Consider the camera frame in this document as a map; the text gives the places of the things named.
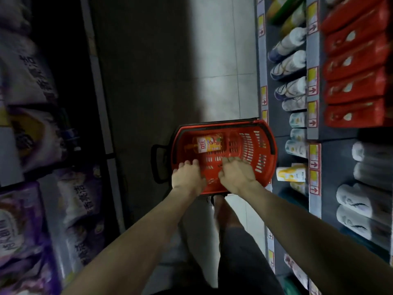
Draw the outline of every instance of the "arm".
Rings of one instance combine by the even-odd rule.
[[[181,217],[205,185],[197,160],[180,163],[169,195],[105,248],[62,295],[140,294]]]
[[[222,162],[221,183],[251,205],[323,295],[391,293],[393,268],[382,259],[264,189],[248,163],[239,158]]]

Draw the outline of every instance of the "floor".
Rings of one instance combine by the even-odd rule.
[[[168,190],[153,180],[151,145],[168,144],[181,124],[258,117],[254,0],[90,1],[132,222]],[[228,201],[264,253],[263,222],[238,196]],[[191,251],[216,286],[212,215],[197,199],[184,221]]]

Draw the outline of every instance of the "person's right hand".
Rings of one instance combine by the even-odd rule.
[[[247,160],[239,157],[222,158],[222,170],[219,172],[221,184],[229,192],[240,195],[249,184],[257,183],[254,170]]]

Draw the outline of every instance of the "black basket handle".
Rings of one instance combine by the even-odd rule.
[[[157,166],[157,150],[161,148],[164,150],[168,150],[168,146],[164,146],[164,145],[153,145],[151,147],[151,151],[150,151],[150,165],[151,165],[151,171],[153,173],[153,178],[154,181],[161,184],[161,183],[165,183],[169,181],[169,178],[166,179],[161,179],[160,178],[160,174],[158,173],[158,166]]]

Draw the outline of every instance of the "shopping basket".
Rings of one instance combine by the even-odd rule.
[[[218,151],[196,153],[185,150],[195,137],[222,134],[222,149]],[[166,151],[167,168],[170,174],[179,163],[194,159],[199,160],[201,174],[206,177],[207,186],[203,195],[228,193],[218,178],[222,169],[223,157],[240,157],[246,159],[254,169],[255,177],[263,186],[267,186],[273,177],[277,162],[277,147],[273,135],[265,121],[259,119],[243,119],[202,124],[182,125],[171,137],[168,146],[153,145],[151,147],[151,167],[154,180],[164,183],[170,180],[160,178],[157,166],[157,150]]]

